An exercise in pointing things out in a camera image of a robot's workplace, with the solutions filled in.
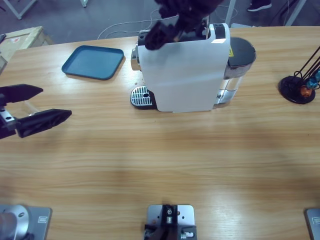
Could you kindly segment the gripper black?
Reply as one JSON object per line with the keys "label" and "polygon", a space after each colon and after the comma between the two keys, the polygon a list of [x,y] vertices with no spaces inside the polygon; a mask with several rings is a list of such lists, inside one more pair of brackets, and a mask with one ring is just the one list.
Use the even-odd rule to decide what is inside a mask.
{"label": "gripper black", "polygon": [[[43,92],[43,89],[29,84],[16,84],[0,88],[0,138],[15,135],[15,118],[6,110],[7,104],[27,101]],[[65,122],[72,115],[71,110],[49,109],[34,115],[17,119],[16,131],[20,138],[44,132]]]}
{"label": "gripper black", "polygon": [[144,45],[147,50],[159,50],[166,43],[207,38],[208,15],[216,10],[222,0],[155,0],[162,18],[178,15],[174,24],[162,21],[147,33]]}

